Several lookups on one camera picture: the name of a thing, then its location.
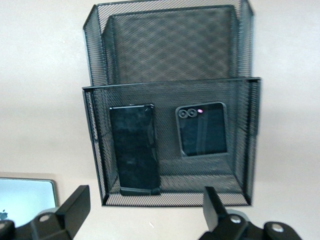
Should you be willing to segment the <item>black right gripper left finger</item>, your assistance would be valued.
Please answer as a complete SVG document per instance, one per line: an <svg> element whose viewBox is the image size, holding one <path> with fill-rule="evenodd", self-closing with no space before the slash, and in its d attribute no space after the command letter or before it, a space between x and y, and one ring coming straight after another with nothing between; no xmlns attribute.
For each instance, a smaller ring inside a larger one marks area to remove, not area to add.
<svg viewBox="0 0 320 240"><path fill-rule="evenodd" d="M16 240L72 240L91 211L90 187L80 185L55 212L44 212L14 231Z"/></svg>

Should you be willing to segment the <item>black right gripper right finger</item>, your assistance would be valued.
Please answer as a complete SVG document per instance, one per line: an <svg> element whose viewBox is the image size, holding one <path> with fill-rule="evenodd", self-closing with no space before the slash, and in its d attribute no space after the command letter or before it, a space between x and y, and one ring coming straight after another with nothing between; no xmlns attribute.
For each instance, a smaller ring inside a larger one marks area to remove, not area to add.
<svg viewBox="0 0 320 240"><path fill-rule="evenodd" d="M208 227L204 240L251 240L248 216L237 210L227 211L214 187L203 193L203 215Z"/></svg>

